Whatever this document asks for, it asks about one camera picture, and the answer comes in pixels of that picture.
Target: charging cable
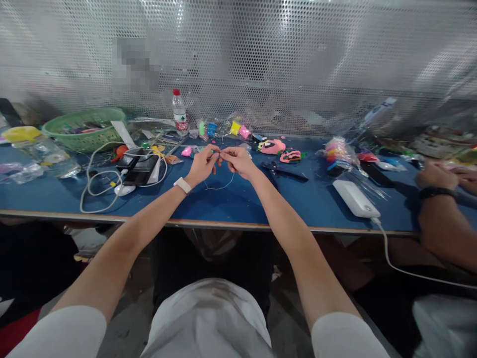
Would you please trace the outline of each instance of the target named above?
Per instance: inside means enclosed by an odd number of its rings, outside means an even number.
[[[451,281],[440,280],[440,279],[437,279],[437,278],[422,276],[422,275],[419,275],[419,274],[416,274],[416,273],[404,271],[400,268],[397,268],[396,266],[391,264],[391,261],[389,260],[388,236],[386,234],[386,231],[384,231],[383,227],[381,226],[381,221],[379,221],[378,218],[371,218],[371,221],[374,222],[380,228],[381,232],[383,233],[383,236],[384,236],[384,253],[386,255],[386,261],[388,262],[388,265],[391,266],[392,268],[394,268],[395,270],[397,270],[399,272],[402,272],[402,273],[406,273],[406,274],[411,275],[411,276],[415,276],[415,277],[419,277],[419,278],[425,278],[425,279],[428,279],[428,280],[431,280],[431,281],[446,283],[446,284],[450,284],[450,285],[453,285],[453,286],[459,286],[459,287],[464,287],[464,288],[477,289],[477,286],[471,286],[471,285],[466,285],[466,284],[463,284],[463,283],[456,283],[456,282],[451,282]]]
[[[86,178],[87,178],[87,183],[86,183],[86,187],[84,188],[83,192],[81,193],[81,198],[79,200],[79,210],[83,213],[83,214],[96,214],[96,213],[100,213],[100,212],[103,212],[103,211],[106,211],[108,210],[109,208],[111,208],[114,203],[116,202],[116,200],[118,199],[119,197],[119,193],[121,191],[121,189],[118,191],[118,193],[116,194],[116,196],[114,197],[113,201],[111,202],[111,204],[104,208],[104,209],[101,209],[101,210],[94,210],[94,211],[86,211],[83,209],[83,204],[84,204],[84,197],[86,195],[86,192],[89,193],[89,195],[91,196],[99,196],[99,195],[102,195],[104,193],[106,193],[107,191],[111,190],[111,189],[114,189],[118,184],[119,185],[123,185],[123,176],[127,174],[128,170],[127,169],[123,169],[121,171],[121,173],[119,173],[118,171],[116,170],[108,170],[108,171],[104,171],[104,172],[100,172],[100,173],[96,173],[95,175],[93,175],[92,177],[89,176],[89,170],[91,168],[91,164],[93,163],[93,158],[94,158],[94,155],[99,152],[101,149],[103,149],[104,147],[106,147],[107,145],[109,144],[126,144],[124,142],[108,142],[108,143],[105,143],[103,144],[101,147],[99,147],[98,149],[96,149],[92,154],[91,154],[91,158],[89,159],[89,163],[88,163],[88,166],[86,168]],[[133,157],[144,157],[144,156],[152,156],[154,154],[150,154],[150,153],[147,153],[147,154],[132,154],[132,153],[128,153],[128,151],[130,151],[131,149],[128,149],[126,152],[125,152],[125,155],[127,156],[133,156]],[[161,159],[164,161],[164,164],[165,164],[165,171],[164,171],[164,175],[162,176],[161,180],[158,180],[152,184],[149,184],[149,185],[140,185],[140,187],[148,187],[148,186],[153,186],[153,185],[156,185],[156,184],[159,184],[161,181],[164,180],[165,178],[165,175],[167,174],[167,162],[165,160],[165,156],[162,155],[162,156],[159,156],[159,163],[161,161]],[[106,174],[106,173],[113,173],[113,174],[116,174],[118,176],[118,181],[116,183],[114,182],[111,182],[111,186],[105,190],[103,190],[102,192],[99,192],[99,193],[93,193],[91,191],[91,183],[93,181],[94,178],[96,178],[97,176],[99,175],[102,175],[102,174]]]

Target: white cable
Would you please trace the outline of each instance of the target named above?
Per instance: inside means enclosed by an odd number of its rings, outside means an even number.
[[[96,214],[96,213],[99,213],[99,212],[103,212],[103,211],[106,211],[108,210],[111,206],[114,205],[114,203],[116,202],[116,200],[118,199],[119,195],[116,194],[116,196],[114,197],[113,201],[111,202],[111,204],[107,207],[107,208],[104,208],[104,209],[101,209],[101,210],[95,210],[95,211],[86,211],[83,209],[83,203],[84,203],[84,195],[86,194],[86,191],[91,195],[91,196],[99,196],[99,195],[102,195],[104,193],[106,193],[107,191],[113,189],[114,187],[116,187],[118,185],[118,183],[120,185],[123,184],[123,179],[122,179],[122,176],[125,175],[127,173],[127,170],[123,170],[121,173],[119,173],[118,171],[113,171],[113,170],[108,170],[108,171],[104,171],[104,172],[100,172],[100,173],[97,173],[95,175],[93,175],[92,177],[89,177],[89,170],[91,168],[91,164],[93,163],[93,158],[94,158],[94,155],[99,152],[101,149],[103,149],[104,147],[106,147],[108,144],[126,144],[124,142],[108,142],[108,143],[105,143],[103,144],[101,147],[99,147],[98,149],[96,149],[92,154],[91,154],[91,158],[89,158],[89,163],[88,163],[88,166],[86,168],[86,178],[87,178],[87,183],[86,183],[86,187],[84,188],[83,192],[81,193],[81,198],[79,200],[79,210],[84,213],[84,214]],[[127,153],[128,156],[133,156],[133,157],[143,157],[143,156],[148,156],[149,153],[147,154],[132,154],[132,153]],[[162,176],[162,179],[159,180],[159,181],[156,181],[155,183],[152,183],[150,185],[142,185],[141,187],[148,187],[148,186],[153,186],[153,185],[156,185],[158,183],[160,183],[161,181],[164,180],[165,178],[165,175],[167,173],[167,162],[165,161],[165,157],[164,156],[160,156],[159,160],[161,160],[161,158],[164,160],[164,163],[165,163],[165,172],[164,172],[164,175]],[[91,183],[93,181],[93,179],[101,174],[106,174],[106,173],[114,173],[118,176],[118,181],[116,182],[116,185],[115,186],[110,186],[109,188],[103,190],[102,192],[100,193],[93,193],[91,191]]]
[[[165,175],[167,174],[167,161],[165,160],[165,156],[164,155],[161,155],[159,156],[159,169],[160,169],[160,160],[163,160],[164,161],[164,164],[165,164],[165,170],[164,170],[164,175],[162,176],[161,180],[158,180],[152,184],[149,184],[149,185],[140,185],[140,187],[148,187],[148,186],[153,186],[153,185],[156,185],[156,184],[159,184],[161,181],[164,180],[165,178]]]
[[[419,278],[425,278],[425,279],[435,281],[435,282],[446,283],[446,284],[450,284],[450,285],[458,286],[458,287],[477,289],[477,286],[471,286],[471,285],[466,285],[466,284],[463,284],[463,283],[456,283],[456,282],[451,282],[451,281],[440,280],[440,279],[437,279],[437,278],[422,276],[422,275],[419,275],[419,274],[416,274],[416,273],[404,271],[400,268],[397,268],[396,266],[391,264],[391,261],[389,260],[388,236],[386,234],[386,231],[384,231],[383,227],[381,226],[381,221],[379,221],[378,218],[371,218],[371,221],[374,222],[380,228],[381,232],[383,233],[383,236],[384,236],[384,253],[386,255],[386,261],[388,262],[388,265],[391,266],[392,268],[394,268],[395,270],[397,270],[399,272],[406,273],[406,274],[411,275],[411,276],[415,276],[415,277],[419,277]]]
[[[230,179],[229,184],[232,182],[232,180],[234,180],[234,175],[235,175],[235,172],[232,173],[232,179]],[[204,180],[204,184],[205,184],[206,190],[220,190],[220,189],[224,189],[227,186],[229,186],[229,184],[227,184],[226,186],[223,186],[221,188],[209,188],[209,186],[207,185],[207,182],[205,180]]]

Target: black watch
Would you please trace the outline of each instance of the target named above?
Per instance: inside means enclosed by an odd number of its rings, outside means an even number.
[[[428,186],[427,188],[421,190],[421,192],[419,193],[419,197],[421,198],[421,200],[434,197],[436,195],[450,195],[454,199],[457,198],[457,194],[454,190],[435,186]]]

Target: table edge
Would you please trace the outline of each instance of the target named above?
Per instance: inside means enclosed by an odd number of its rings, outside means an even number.
[[[30,211],[30,210],[5,210],[0,209],[0,215],[33,217],[41,219],[60,219],[72,221],[93,221],[102,223],[122,223],[130,216],[102,215],[102,214],[82,214],[82,213],[61,213],[51,211]],[[169,219],[167,226],[176,227],[195,227],[203,229],[231,229],[231,230],[270,230],[268,224],[256,223],[234,223],[228,221],[209,221],[209,220],[189,220],[189,219]],[[382,234],[380,230],[373,229],[342,229],[333,227],[308,227],[313,233],[329,234]],[[417,236],[418,233],[412,231],[387,230],[389,236]]]

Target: white wristband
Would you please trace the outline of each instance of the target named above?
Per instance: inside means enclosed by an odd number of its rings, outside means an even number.
[[[189,195],[189,193],[192,191],[192,187],[182,177],[177,179],[177,181],[174,183],[174,186],[176,185],[180,186],[187,195]]]

